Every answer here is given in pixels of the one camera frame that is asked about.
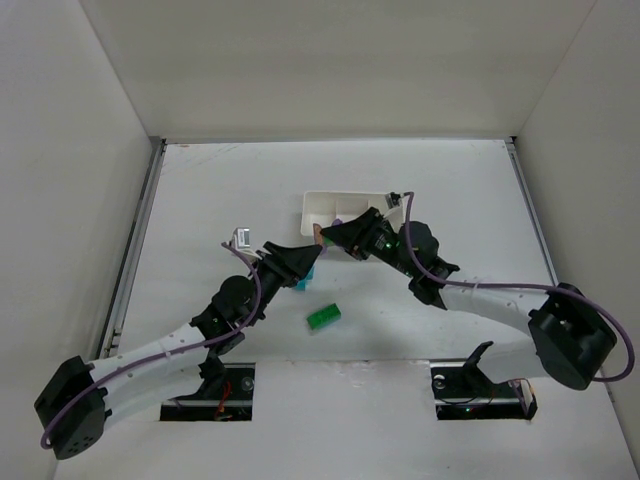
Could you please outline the teal lego brick cluster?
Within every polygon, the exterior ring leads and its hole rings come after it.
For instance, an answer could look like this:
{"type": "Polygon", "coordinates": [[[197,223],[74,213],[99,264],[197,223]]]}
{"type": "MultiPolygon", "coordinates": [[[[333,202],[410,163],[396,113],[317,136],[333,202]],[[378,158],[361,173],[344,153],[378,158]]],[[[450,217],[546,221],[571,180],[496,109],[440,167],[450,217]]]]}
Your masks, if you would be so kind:
{"type": "Polygon", "coordinates": [[[295,291],[300,291],[300,292],[306,291],[314,279],[314,273],[315,273],[315,268],[312,267],[307,273],[307,275],[296,283],[293,289],[295,291]]]}

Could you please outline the purple lego brick stack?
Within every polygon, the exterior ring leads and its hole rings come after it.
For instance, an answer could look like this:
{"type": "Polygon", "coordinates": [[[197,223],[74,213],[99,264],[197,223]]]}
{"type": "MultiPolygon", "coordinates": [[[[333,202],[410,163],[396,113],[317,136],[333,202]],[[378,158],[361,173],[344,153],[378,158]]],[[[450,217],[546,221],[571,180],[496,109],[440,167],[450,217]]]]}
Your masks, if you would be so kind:
{"type": "Polygon", "coordinates": [[[319,223],[314,223],[313,227],[313,238],[314,242],[322,247],[322,254],[325,254],[327,250],[333,245],[332,241],[324,237],[321,233],[323,226],[319,223]]]}

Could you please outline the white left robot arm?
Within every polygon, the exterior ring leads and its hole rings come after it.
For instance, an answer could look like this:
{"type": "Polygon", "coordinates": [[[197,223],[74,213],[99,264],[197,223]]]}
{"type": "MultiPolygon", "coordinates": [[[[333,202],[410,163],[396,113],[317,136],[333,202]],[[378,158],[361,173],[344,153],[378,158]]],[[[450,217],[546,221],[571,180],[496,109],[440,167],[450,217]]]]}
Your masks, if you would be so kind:
{"type": "Polygon", "coordinates": [[[321,254],[318,245],[264,245],[249,273],[227,278],[205,309],[166,336],[135,350],[86,362],[62,362],[34,402],[43,427],[40,446],[58,460],[95,444],[116,422],[148,405],[218,385],[221,356],[264,319],[282,288],[303,280],[321,254]]]}

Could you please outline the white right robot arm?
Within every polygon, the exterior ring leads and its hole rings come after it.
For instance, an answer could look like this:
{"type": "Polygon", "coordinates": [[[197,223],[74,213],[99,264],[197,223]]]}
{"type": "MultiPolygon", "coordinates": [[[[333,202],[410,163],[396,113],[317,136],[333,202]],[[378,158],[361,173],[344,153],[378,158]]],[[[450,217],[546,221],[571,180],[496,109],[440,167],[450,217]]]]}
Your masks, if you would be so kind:
{"type": "Polygon", "coordinates": [[[550,377],[584,390],[617,343],[606,321],[578,300],[575,287],[486,289],[478,278],[467,277],[439,256],[439,243],[424,223],[411,221],[394,229],[370,208],[320,233],[357,260],[375,257],[405,274],[409,290],[425,305],[474,314],[520,331],[522,339],[511,343],[481,341],[466,359],[468,371],[494,384],[550,377]]]}

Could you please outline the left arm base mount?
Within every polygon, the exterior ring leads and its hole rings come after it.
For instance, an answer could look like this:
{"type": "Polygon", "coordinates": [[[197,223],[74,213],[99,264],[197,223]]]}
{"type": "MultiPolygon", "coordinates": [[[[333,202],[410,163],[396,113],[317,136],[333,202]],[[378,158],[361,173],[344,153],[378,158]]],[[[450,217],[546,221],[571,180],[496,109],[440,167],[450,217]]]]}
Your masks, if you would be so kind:
{"type": "Polygon", "coordinates": [[[255,363],[223,364],[218,379],[204,381],[190,395],[162,403],[161,422],[248,422],[253,417],[255,363]]]}

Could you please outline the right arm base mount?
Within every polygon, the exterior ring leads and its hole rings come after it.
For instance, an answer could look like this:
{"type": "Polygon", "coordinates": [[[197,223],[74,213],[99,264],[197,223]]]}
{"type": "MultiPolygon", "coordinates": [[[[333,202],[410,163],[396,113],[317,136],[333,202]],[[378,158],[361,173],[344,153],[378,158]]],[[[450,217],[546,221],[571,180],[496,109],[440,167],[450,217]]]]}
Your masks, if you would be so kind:
{"type": "Polygon", "coordinates": [[[482,355],[493,345],[481,343],[466,359],[430,363],[431,389],[436,417],[440,421],[531,421],[538,402],[528,379],[493,383],[478,367],[482,355]]]}

